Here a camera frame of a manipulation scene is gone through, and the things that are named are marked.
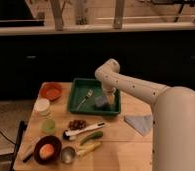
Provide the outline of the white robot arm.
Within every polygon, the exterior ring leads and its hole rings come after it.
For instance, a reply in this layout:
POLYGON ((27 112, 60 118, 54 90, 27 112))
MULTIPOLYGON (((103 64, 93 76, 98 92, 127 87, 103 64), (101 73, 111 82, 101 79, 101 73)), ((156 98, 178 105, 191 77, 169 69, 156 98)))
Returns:
POLYGON ((195 171, 195 91, 120 74, 115 59, 95 71, 105 93, 115 89, 144 101, 153 115, 152 171, 195 171))

